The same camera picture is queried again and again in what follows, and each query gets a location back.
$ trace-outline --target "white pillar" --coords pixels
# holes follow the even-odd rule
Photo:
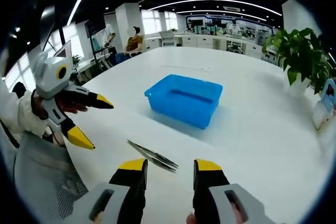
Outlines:
[[[123,48],[126,46],[129,38],[127,29],[130,26],[137,26],[141,29],[140,34],[144,34],[142,17],[138,3],[124,3],[119,6],[116,11],[118,29]]]
[[[283,3],[282,13],[284,15],[283,26],[287,32],[290,33],[294,29],[300,31],[309,27],[314,30],[317,36],[321,34],[321,29],[313,15],[296,0],[288,0]]]
[[[167,31],[166,17],[164,16],[164,12],[159,12],[159,18],[161,23],[161,28],[163,31]]]

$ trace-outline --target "gray fabric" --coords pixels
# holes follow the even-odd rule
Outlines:
[[[65,148],[25,132],[17,152],[17,190],[41,223],[61,223],[87,189]]]
[[[12,145],[4,129],[0,125],[0,150],[10,179],[13,179],[14,163],[17,149]]]

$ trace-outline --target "white sleeve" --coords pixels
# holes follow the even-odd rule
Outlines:
[[[33,114],[31,110],[31,95],[28,90],[20,99],[15,93],[10,93],[3,80],[0,81],[0,119],[14,134],[30,131],[42,136],[47,122]]]
[[[106,23],[106,31],[107,31],[108,35],[114,33],[114,31],[112,29],[112,26],[109,23]]]

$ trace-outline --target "computer monitor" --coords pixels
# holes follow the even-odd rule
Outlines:
[[[85,23],[85,31],[88,38],[106,28],[104,16],[95,17]]]
[[[54,57],[72,58],[71,40],[66,42],[64,46],[55,53]]]
[[[195,26],[203,26],[203,20],[202,19],[194,19],[191,20],[191,26],[195,27]]]

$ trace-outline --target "white flower pot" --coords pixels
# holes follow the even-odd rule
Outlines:
[[[284,90],[286,93],[288,93],[292,97],[301,97],[303,96],[304,92],[306,91],[307,87],[309,86],[310,79],[305,78],[303,81],[301,81],[301,73],[298,73],[296,76],[296,80],[292,83],[292,85],[289,84],[287,71],[290,67],[287,66],[286,70],[284,71]]]

